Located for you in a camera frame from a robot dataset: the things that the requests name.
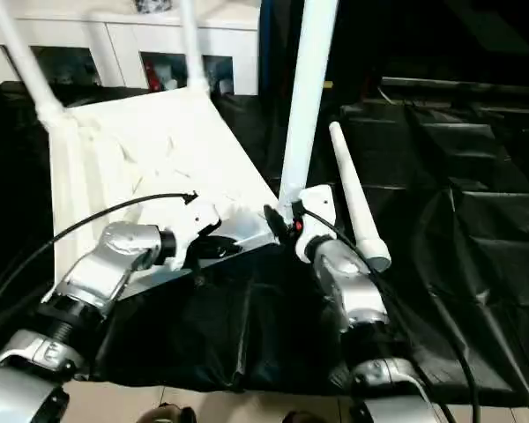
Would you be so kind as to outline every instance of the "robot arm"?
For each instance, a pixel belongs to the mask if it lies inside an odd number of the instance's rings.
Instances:
[[[439,421],[412,363],[404,355],[405,346],[391,335],[391,322],[369,267],[336,239],[332,229],[306,213],[314,212],[335,224],[331,187],[304,189],[293,210],[295,253],[304,263],[311,263],[336,311],[343,359],[352,377],[351,391],[359,398],[354,421]],[[377,398],[365,399],[372,392]]]
[[[220,223],[214,208],[196,198],[176,230],[116,222],[96,247],[67,272],[48,300],[0,352],[0,422],[42,423],[62,418],[69,397],[62,385],[85,374],[93,336],[109,316],[134,271],[183,265],[198,234]]]

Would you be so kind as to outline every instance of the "metal pipe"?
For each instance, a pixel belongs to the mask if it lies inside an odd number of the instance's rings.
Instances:
[[[43,124],[50,122],[55,115],[63,111],[63,105],[53,95],[34,54],[23,42],[24,39],[8,11],[6,0],[0,0],[0,28],[4,33],[11,59],[34,99],[37,115]]]
[[[306,0],[304,4],[279,195],[279,212],[286,221],[291,220],[291,204],[308,179],[338,3]]]
[[[208,82],[205,79],[202,55],[197,39],[196,10],[194,0],[181,0],[181,19],[183,21],[183,42],[188,66],[188,87],[201,88],[208,92]]]

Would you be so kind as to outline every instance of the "black tablecloth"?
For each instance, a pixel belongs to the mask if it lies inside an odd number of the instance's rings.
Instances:
[[[65,104],[139,90],[65,87]],[[278,191],[288,105],[230,96],[216,107]],[[464,347],[481,402],[529,406],[529,115],[370,105],[341,116],[393,263],[386,298],[432,397],[468,401],[436,307]],[[0,274],[52,234],[47,134],[20,85],[0,87]],[[324,119],[309,185],[344,204]],[[348,226],[345,207],[339,222]],[[0,343],[52,276],[44,256],[4,298]],[[345,393],[347,373],[325,301],[294,253],[267,246],[121,301],[106,325],[94,380],[194,390]]]

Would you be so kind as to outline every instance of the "white cabinet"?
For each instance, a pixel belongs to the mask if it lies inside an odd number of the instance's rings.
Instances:
[[[106,25],[101,22],[19,19],[19,30],[32,47],[85,48],[93,59],[100,82],[104,86],[123,85]],[[19,80],[10,63],[0,30],[0,83]]]
[[[175,60],[184,52],[179,0],[172,10],[153,15],[138,14],[132,0],[4,1],[30,46],[89,55],[104,86],[147,88],[145,54]],[[257,94],[260,0],[193,1],[202,55],[231,63],[235,93]],[[0,30],[0,83],[16,80]]]
[[[179,26],[108,24],[126,86],[147,88],[143,53],[183,54]],[[235,93],[257,94],[257,31],[198,29],[203,56],[230,57]]]

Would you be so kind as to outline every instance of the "white cylindrical rod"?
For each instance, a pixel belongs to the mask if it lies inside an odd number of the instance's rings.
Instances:
[[[346,206],[353,224],[356,246],[372,267],[377,271],[385,271],[391,264],[390,252],[376,230],[376,224],[354,168],[341,125],[338,122],[332,122],[329,125],[329,132],[332,136],[333,150],[335,150],[341,183],[345,191]]]
[[[183,22],[183,42],[186,52],[186,65],[188,67],[188,87],[201,88],[208,91],[208,82],[205,79],[202,55],[197,39],[197,22],[195,0],[181,0],[179,4],[181,20]]]
[[[0,0],[0,28],[4,33],[11,59],[16,64],[19,74],[34,99],[38,116],[41,121],[44,117],[48,120],[48,116],[62,111],[63,106],[51,92],[34,54],[24,43],[8,12],[6,0]]]
[[[306,0],[290,108],[279,212],[292,218],[292,202],[306,187],[317,114],[337,17],[338,0]]]

